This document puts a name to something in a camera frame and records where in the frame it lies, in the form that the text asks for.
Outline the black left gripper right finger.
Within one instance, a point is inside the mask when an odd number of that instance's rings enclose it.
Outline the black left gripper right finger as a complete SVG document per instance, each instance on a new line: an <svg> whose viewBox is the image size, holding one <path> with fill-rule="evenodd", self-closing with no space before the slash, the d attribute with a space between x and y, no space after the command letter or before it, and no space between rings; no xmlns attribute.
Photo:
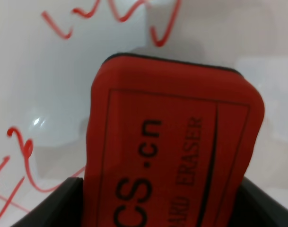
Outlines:
<svg viewBox="0 0 288 227"><path fill-rule="evenodd" d="M228 227L288 227L288 209L248 178L238 186Z"/></svg>

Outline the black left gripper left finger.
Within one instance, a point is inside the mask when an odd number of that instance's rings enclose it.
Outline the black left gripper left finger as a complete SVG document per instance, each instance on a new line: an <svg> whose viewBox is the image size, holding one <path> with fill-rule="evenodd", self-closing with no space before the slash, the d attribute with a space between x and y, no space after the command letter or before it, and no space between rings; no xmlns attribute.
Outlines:
<svg viewBox="0 0 288 227"><path fill-rule="evenodd" d="M67 178L13 227L79 227L83 213L83 179Z"/></svg>

